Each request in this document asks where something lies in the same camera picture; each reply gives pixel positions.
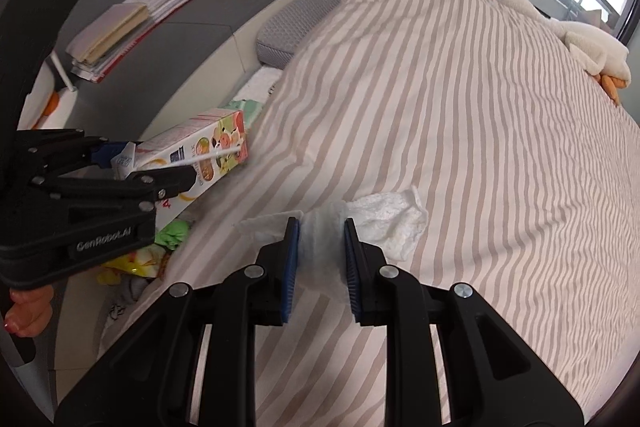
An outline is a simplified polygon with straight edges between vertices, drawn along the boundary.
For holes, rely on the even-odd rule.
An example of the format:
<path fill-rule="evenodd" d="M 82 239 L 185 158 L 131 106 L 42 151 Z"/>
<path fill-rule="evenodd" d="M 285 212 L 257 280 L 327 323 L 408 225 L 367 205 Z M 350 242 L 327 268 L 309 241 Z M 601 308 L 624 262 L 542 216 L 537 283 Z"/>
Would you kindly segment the person's left hand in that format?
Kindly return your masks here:
<path fill-rule="evenodd" d="M 37 337 L 51 320 L 53 296 L 54 288 L 51 285 L 33 291 L 11 289 L 12 306 L 4 316 L 4 329 L 17 337 Z"/>

